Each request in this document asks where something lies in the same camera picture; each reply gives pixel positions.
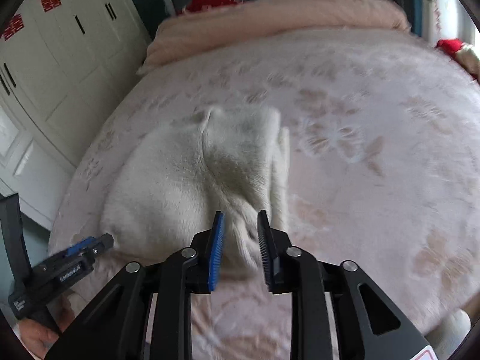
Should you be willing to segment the operator left hand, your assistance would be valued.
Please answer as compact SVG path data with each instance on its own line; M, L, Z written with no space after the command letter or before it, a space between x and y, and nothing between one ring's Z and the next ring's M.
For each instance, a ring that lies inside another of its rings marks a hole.
M64 332L75 315L71 304L66 297L61 297L56 303L56 323L61 332ZM49 348L58 340L59 335L32 319L23 319L18 323L19 337L24 347L36 358L44 359Z

